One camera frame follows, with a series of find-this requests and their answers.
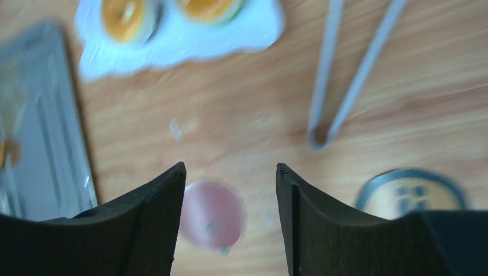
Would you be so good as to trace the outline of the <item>orange topped tart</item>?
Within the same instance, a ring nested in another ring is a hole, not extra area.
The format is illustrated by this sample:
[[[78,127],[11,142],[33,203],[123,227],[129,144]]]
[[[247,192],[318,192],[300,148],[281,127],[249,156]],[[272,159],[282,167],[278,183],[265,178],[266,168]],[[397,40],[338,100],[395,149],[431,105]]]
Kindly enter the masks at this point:
[[[203,25],[224,25],[244,7],[243,0],[177,0],[176,5],[190,21]]]
[[[121,44],[145,43],[158,27],[158,1],[104,0],[100,12],[103,31]]]

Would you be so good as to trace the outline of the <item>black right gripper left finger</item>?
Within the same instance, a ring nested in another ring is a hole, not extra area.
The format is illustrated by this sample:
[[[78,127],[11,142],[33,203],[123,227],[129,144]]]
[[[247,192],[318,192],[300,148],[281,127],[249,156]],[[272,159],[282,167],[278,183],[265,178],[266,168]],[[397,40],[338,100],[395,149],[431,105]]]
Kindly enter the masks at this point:
[[[160,176],[73,218],[1,216],[2,275],[169,275],[186,168]]]

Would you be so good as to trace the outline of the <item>white and metal tongs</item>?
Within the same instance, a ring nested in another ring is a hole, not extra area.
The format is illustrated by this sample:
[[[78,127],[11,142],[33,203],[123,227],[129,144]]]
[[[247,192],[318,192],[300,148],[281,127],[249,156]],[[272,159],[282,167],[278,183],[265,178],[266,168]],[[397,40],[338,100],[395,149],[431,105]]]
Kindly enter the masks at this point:
[[[363,57],[356,58],[353,63],[356,68],[353,68],[342,64],[344,56],[336,57],[345,2],[328,2],[306,130],[312,151],[325,150],[339,134],[406,4],[406,1],[390,2]]]

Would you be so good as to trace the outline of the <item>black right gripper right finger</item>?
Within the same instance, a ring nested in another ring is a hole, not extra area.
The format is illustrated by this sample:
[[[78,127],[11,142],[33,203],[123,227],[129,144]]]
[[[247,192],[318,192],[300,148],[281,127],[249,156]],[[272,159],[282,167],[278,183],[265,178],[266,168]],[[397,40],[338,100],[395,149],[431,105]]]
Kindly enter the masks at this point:
[[[284,163],[276,193],[289,275],[486,275],[487,212],[386,220],[306,182]]]

